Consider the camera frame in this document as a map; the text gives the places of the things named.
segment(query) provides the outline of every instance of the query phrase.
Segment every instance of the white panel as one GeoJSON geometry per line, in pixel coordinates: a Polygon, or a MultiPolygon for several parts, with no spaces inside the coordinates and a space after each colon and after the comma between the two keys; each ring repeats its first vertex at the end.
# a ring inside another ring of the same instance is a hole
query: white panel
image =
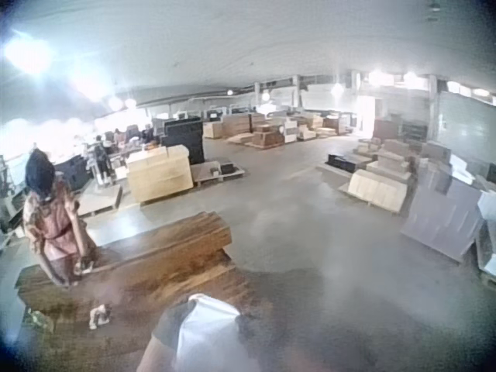
{"type": "Polygon", "coordinates": [[[438,141],[460,156],[496,162],[496,108],[478,100],[441,93],[438,141]]]}

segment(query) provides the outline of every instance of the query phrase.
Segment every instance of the pillar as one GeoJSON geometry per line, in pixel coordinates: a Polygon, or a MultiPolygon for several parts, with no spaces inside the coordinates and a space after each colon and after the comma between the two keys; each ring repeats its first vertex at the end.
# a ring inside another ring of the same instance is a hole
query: pillar
{"type": "Polygon", "coordinates": [[[260,83],[255,83],[255,106],[260,106],[260,83]]]}
{"type": "Polygon", "coordinates": [[[301,107],[301,93],[300,93],[300,75],[295,75],[293,77],[294,94],[293,94],[293,107],[301,107]]]}
{"type": "Polygon", "coordinates": [[[429,75],[429,131],[428,140],[437,140],[439,134],[439,92],[437,76],[429,75]]]}

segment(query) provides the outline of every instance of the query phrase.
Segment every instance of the wooden plank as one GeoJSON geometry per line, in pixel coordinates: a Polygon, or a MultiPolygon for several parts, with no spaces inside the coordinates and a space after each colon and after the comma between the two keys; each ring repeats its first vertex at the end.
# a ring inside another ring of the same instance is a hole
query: wooden plank
{"type": "Polygon", "coordinates": [[[36,267],[23,270],[16,287],[27,306],[43,313],[98,303],[126,304],[131,310],[136,290],[152,294],[160,278],[192,263],[200,265],[230,243],[229,227],[220,217],[199,215],[114,244],[124,250],[142,246],[134,257],[122,259],[119,250],[103,250],[95,269],[77,287],[59,288],[36,267]]]}
{"type": "MultiPolygon", "coordinates": [[[[112,320],[96,331],[88,329],[87,319],[75,319],[73,322],[58,321],[54,334],[37,333],[33,340],[32,355],[41,362],[41,370],[71,370],[91,368],[99,370],[110,357],[120,358],[144,350],[150,334],[165,308],[185,301],[195,293],[205,293],[227,301],[239,309],[257,304],[246,278],[231,264],[225,263],[223,255],[218,252],[212,261],[198,267],[198,272],[170,282],[166,296],[162,296],[160,307],[146,308],[144,311],[129,313],[116,308],[112,320]]],[[[31,332],[23,326],[21,337],[31,332]]]]}

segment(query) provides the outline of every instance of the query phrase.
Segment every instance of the wooden panel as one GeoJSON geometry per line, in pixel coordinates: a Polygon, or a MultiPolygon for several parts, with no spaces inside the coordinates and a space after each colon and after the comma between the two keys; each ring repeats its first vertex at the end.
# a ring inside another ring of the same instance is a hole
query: wooden panel
{"type": "Polygon", "coordinates": [[[170,280],[171,273],[187,270],[188,265],[201,266],[230,243],[224,221],[215,213],[202,213],[107,245],[95,269],[69,291],[53,285],[38,265],[22,270],[16,287],[27,306],[44,313],[74,307],[86,310],[96,303],[126,304],[132,311],[134,305],[140,306],[134,294],[156,294],[160,280],[170,280]],[[142,253],[126,257],[126,251],[137,246],[142,253]]]}

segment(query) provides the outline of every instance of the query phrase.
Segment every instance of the hand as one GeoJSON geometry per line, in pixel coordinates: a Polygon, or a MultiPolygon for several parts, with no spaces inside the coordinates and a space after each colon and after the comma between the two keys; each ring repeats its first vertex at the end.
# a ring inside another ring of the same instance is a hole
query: hand
{"type": "Polygon", "coordinates": [[[59,275],[53,275],[50,279],[58,287],[68,288],[71,285],[69,281],[64,280],[59,275]]]}

